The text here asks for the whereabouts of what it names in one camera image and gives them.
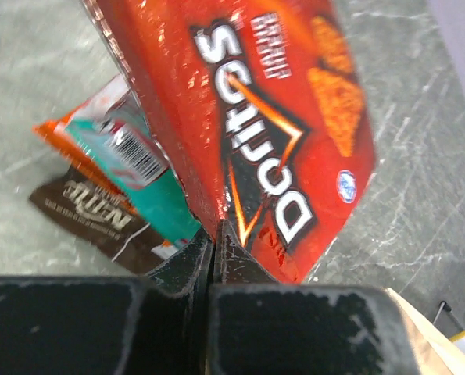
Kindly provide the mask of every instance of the chip bag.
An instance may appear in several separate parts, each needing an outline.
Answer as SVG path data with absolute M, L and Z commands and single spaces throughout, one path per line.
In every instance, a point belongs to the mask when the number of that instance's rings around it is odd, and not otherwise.
M 85 0 L 209 233 L 300 283 L 374 168 L 328 0 Z

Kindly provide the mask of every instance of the tortilla chip image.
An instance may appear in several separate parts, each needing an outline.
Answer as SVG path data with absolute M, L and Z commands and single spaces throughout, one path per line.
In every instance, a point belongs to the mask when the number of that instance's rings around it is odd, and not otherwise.
M 316 67 L 309 69 L 308 79 L 328 135 L 342 156 L 352 156 L 354 135 L 364 108 L 363 91 L 345 78 Z
M 354 71 L 349 48 L 339 30 L 321 16 L 312 18 L 313 35 L 324 62 L 345 74 Z

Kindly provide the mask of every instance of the brown wrapper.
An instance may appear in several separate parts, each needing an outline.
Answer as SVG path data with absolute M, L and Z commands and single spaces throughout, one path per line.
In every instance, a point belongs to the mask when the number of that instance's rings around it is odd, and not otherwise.
M 73 167 L 37 188 L 30 201 L 71 234 L 95 245 L 127 270 L 144 274 L 158 266 L 174 249 L 141 217 Z

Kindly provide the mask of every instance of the snack wrapper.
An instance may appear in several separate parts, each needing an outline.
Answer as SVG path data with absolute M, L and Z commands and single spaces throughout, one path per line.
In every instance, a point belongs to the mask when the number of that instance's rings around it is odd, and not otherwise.
M 374 168 L 328 0 L 85 0 L 191 211 L 220 219 L 279 281 L 300 283 Z
M 91 242 L 113 262 L 139 275 L 177 249 L 114 195 L 70 167 L 64 176 L 38 187 L 30 201 L 70 233 Z
M 61 120 L 34 131 L 98 186 L 125 197 L 127 209 L 178 248 L 200 228 L 122 76 Z

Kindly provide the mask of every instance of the gray marble countertop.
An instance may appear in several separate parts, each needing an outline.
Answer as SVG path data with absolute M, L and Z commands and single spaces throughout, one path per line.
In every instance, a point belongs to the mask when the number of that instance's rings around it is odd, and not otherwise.
M 428 318 L 446 299 L 465 322 L 465 99 L 437 23 L 425 0 L 336 4 L 379 165 L 309 282 L 392 287 Z M 0 0 L 0 274 L 127 273 L 27 202 L 67 168 L 31 125 L 114 74 L 78 2 Z

